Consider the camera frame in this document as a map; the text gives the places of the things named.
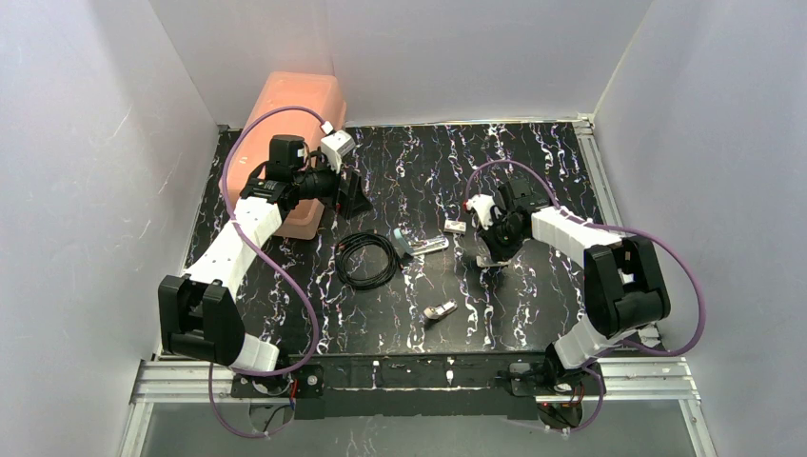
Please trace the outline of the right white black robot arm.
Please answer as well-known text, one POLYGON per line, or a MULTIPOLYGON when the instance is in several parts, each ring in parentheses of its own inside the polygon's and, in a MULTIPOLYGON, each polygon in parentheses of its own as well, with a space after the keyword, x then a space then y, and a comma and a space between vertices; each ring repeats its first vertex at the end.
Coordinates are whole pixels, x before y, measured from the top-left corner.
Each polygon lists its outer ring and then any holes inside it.
POLYGON ((542 387, 575 384, 602 352, 668 317, 671 303, 648 238, 586 225, 523 180, 504 183, 498 192, 497 197, 476 194, 463 204, 491 264, 507 263, 532 239, 569 257, 583 273, 583 317, 547 347, 540 367, 517 379, 542 387))

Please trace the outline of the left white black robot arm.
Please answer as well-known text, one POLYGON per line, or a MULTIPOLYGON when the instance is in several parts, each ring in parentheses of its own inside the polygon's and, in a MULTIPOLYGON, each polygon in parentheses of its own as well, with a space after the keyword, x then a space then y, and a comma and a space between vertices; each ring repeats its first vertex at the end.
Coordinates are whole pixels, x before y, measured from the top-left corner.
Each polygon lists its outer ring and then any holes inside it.
POLYGON ((268 158, 246 178, 232 213, 204 254, 181 275, 158 287, 163 348, 249 375, 282 373, 279 349, 246 332, 235 305, 243 279, 262 246, 304 200, 319 200, 349 219, 372 208, 361 176, 343 173, 344 156, 355 141, 344 130, 322 138, 308 151, 295 135, 276 135, 268 158))

